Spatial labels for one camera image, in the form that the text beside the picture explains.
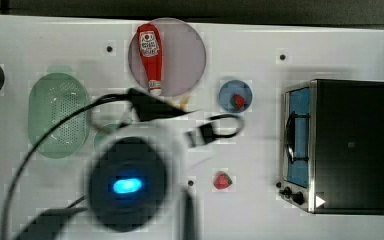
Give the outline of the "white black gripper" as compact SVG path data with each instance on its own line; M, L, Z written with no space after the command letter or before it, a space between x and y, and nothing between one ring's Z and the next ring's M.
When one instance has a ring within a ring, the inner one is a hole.
M166 102L134 88L129 89L127 95L140 121L151 121L171 117L176 118L190 115L198 111L175 109Z

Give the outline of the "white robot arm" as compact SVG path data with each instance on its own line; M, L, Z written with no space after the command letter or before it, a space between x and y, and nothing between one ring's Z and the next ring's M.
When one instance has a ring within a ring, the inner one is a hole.
M145 225L166 202L184 198L181 240L198 240L192 195L181 188L180 181L186 151L196 143L174 126L193 113L133 88L125 94L104 95L54 124L28 152L11 186L17 185L31 156L60 126L97 106L117 101L130 102L139 122L119 127L98 147L84 196L88 209L101 225L127 233Z

